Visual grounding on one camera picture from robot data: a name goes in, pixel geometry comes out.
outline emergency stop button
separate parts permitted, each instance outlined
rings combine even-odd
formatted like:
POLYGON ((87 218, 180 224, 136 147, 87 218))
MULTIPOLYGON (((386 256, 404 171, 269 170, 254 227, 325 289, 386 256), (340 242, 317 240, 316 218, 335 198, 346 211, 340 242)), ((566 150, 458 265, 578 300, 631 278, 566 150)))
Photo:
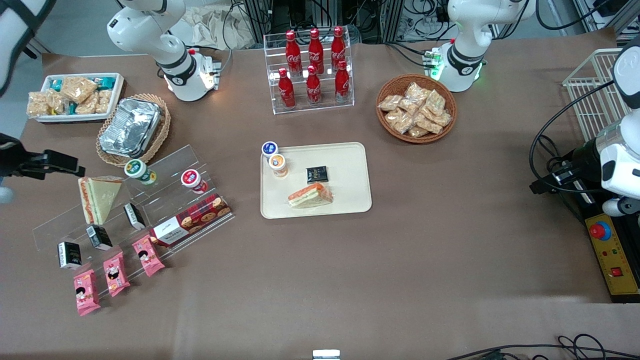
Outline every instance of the emergency stop button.
POLYGON ((596 239, 607 241, 611 238, 611 228, 606 222, 598 221, 589 227, 589 234, 596 239))

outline pink snack package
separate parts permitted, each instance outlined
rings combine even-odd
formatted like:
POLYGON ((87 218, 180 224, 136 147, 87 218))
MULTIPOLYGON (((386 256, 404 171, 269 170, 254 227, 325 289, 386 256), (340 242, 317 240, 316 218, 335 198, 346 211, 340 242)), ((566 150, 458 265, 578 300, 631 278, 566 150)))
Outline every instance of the pink snack package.
POLYGON ((140 258, 140 262, 142 263, 142 267, 145 269, 147 276, 150 277, 155 274, 156 271, 164 268, 164 265, 156 255, 156 250, 154 249, 154 244, 151 243, 150 235, 134 242, 133 249, 140 258))
POLYGON ((127 274, 124 272, 124 260, 121 252, 105 261, 102 266, 104 266, 104 275, 107 277, 107 288, 112 297, 131 285, 127 280, 127 274))
POLYGON ((98 289, 95 287, 95 272, 85 271, 74 278, 76 287, 76 307, 80 316, 99 309, 98 289))

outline snack tray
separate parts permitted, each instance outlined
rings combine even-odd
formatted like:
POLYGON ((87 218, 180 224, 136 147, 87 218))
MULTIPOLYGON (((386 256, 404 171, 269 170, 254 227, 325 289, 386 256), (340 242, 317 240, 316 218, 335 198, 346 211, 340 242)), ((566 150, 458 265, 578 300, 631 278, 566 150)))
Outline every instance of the snack tray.
POLYGON ((359 142, 281 147, 289 173, 276 177, 260 157, 260 212, 267 219, 363 213, 371 209, 371 187, 364 145, 359 142), (326 166, 333 203, 292 209, 287 198, 308 186, 307 168, 326 166))
MULTIPOLYGON (((198 156, 190 145, 149 165, 149 168, 156 172, 157 181, 149 186, 143 185, 140 181, 132 178, 127 178, 123 181, 118 196, 113 202, 113 206, 109 212, 109 217, 105 224, 101 225, 105 228, 111 239, 113 244, 112 249, 102 251, 91 246, 89 237, 86 234, 88 224, 85 222, 81 205, 33 229, 36 249, 46 254, 47 262, 51 264, 51 268, 58 268, 59 271, 68 272, 70 277, 69 283, 62 286, 71 287, 73 276, 92 268, 95 271, 97 279, 96 286, 98 287, 100 298, 108 295, 102 264, 105 260, 112 258, 120 251, 123 252, 125 271, 129 281, 144 274, 144 269, 142 269, 140 260, 131 244, 150 234, 151 228, 155 225, 160 224, 166 219, 217 192, 214 183, 211 181, 211 175, 207 170, 207 164, 202 163, 198 159, 198 156), (180 176, 183 171, 189 168, 197 169, 200 172, 202 179, 209 185, 207 192, 196 194, 182 185, 180 176), (123 206, 128 202, 138 208, 140 215, 147 225, 147 227, 141 231, 135 230, 131 226, 127 215, 124 213, 123 206), (81 268, 77 270, 60 269, 57 246, 63 241, 80 245, 83 262, 81 268)), ((206 227, 173 247, 165 248, 160 245, 155 245, 156 252, 161 261, 164 261, 196 242, 202 236, 225 224, 233 217, 233 212, 231 212, 215 221, 211 221, 206 227)))
POLYGON ((115 109, 120 99, 120 93, 122 92, 122 86, 124 85, 124 78, 117 72, 94 72, 91 74, 60 74, 49 75, 44 78, 42 83, 41 92, 46 91, 51 87, 51 82, 54 80, 60 80, 67 76, 81 76, 83 78, 116 78, 116 82, 113 85, 113 92, 111 99, 109 100, 109 107, 107 112, 101 114, 86 114, 86 115, 43 115, 35 118, 39 122, 48 123, 69 123, 69 122, 94 122, 96 120, 104 120, 109 117, 109 114, 115 109))

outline brown tablecloth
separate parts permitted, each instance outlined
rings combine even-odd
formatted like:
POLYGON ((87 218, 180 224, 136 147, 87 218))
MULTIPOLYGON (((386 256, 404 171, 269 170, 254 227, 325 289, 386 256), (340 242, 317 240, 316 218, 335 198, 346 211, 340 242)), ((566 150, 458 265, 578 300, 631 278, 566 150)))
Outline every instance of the brown tablecloth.
MULTIPOLYGON (((279 116, 262 51, 234 53, 221 89, 194 103, 176 100, 148 56, 46 57, 47 74, 119 72, 126 95, 166 100, 172 129, 156 159, 190 143, 236 218, 81 318, 69 272, 31 234, 79 202, 76 179, 6 179, 16 200, 1 208, 0 357, 308 359, 339 348, 344 359, 442 359, 579 332, 640 351, 640 305, 608 303, 582 226, 559 199, 528 189, 532 138, 567 103, 560 82, 594 49, 614 46, 612 31, 496 41, 481 78, 456 94, 456 127, 429 145, 400 142, 378 123, 382 84, 418 71, 382 45, 353 48, 354 107, 279 116), (372 209, 262 218, 266 140, 363 143, 372 209)), ((30 121, 23 141, 77 156, 89 176, 120 175, 95 153, 99 128, 30 121)), ((580 138, 570 117, 550 135, 562 151, 580 138)))

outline red bottle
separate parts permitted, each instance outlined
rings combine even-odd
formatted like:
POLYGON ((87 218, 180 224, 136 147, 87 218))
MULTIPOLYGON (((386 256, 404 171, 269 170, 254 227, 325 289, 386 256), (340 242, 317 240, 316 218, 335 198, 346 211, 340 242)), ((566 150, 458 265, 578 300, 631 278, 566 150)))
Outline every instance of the red bottle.
POLYGON ((302 77, 302 59, 300 59, 300 46, 296 43, 296 34, 293 30, 287 31, 287 47, 285 47, 285 55, 287 56, 287 64, 292 78, 302 77))
POLYGON ((345 46, 342 34, 342 26, 333 28, 333 42, 331 43, 331 69, 333 73, 338 71, 338 61, 344 60, 345 46))
POLYGON ((322 44, 318 37, 320 31, 316 28, 311 29, 311 42, 309 43, 309 62, 316 67, 318 74, 324 74, 324 52, 322 44))
POLYGON ((320 93, 320 79, 316 75, 316 67, 309 65, 309 77, 307 78, 307 98, 309 100, 309 106, 315 108, 320 105, 322 101, 322 94, 320 93))
POLYGON ((287 77, 287 69, 281 67, 278 69, 278 72, 280 73, 280 80, 278 81, 280 97, 284 103, 284 108, 291 110, 296 107, 296 96, 293 94, 293 83, 291 83, 291 79, 287 77))
POLYGON ((335 100, 337 102, 347 102, 349 99, 349 73, 347 72, 347 62, 338 61, 338 72, 335 73, 335 100))

